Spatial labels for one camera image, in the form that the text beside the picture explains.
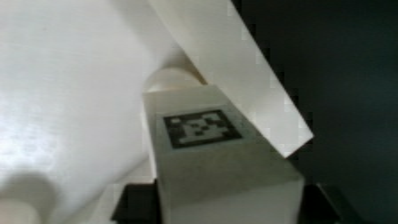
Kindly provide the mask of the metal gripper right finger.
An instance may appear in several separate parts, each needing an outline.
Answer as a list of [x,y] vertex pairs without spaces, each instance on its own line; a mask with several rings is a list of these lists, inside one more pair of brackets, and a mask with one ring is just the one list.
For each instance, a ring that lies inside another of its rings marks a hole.
[[311,184],[304,188],[301,224],[377,224],[361,217],[336,186]]

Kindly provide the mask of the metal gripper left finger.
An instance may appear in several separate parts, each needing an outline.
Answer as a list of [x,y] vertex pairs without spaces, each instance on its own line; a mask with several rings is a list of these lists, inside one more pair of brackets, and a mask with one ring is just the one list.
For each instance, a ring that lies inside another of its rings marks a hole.
[[110,220],[116,224],[162,224],[157,184],[128,184]]

